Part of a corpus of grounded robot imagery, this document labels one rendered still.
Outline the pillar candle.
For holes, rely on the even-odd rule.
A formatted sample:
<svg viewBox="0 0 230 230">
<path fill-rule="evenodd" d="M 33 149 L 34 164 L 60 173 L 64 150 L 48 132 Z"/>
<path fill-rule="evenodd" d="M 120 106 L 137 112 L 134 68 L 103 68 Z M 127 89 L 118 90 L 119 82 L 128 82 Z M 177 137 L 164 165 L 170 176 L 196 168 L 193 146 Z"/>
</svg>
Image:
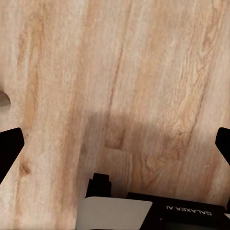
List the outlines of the pillar candle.
<svg viewBox="0 0 230 230">
<path fill-rule="evenodd" d="M 0 92 L 0 117 L 6 115 L 11 109 L 11 100 L 4 92 Z"/>
</svg>

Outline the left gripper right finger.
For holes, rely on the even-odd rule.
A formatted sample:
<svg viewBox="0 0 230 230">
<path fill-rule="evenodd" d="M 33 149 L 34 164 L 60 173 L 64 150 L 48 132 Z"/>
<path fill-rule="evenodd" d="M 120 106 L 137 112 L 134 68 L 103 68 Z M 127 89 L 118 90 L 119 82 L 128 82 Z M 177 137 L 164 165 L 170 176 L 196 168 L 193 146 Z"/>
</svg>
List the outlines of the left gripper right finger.
<svg viewBox="0 0 230 230">
<path fill-rule="evenodd" d="M 219 128 L 215 144 L 230 165 L 230 129 Z"/>
</svg>

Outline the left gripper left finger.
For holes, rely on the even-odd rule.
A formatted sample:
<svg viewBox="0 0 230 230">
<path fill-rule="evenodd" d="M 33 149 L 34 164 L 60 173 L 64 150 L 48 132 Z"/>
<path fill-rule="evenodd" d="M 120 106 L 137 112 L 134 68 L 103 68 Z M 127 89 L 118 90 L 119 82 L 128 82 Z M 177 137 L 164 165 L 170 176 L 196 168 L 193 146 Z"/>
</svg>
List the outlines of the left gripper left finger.
<svg viewBox="0 0 230 230">
<path fill-rule="evenodd" d="M 24 146 L 22 130 L 14 128 L 0 133 L 0 184 Z"/>
</svg>

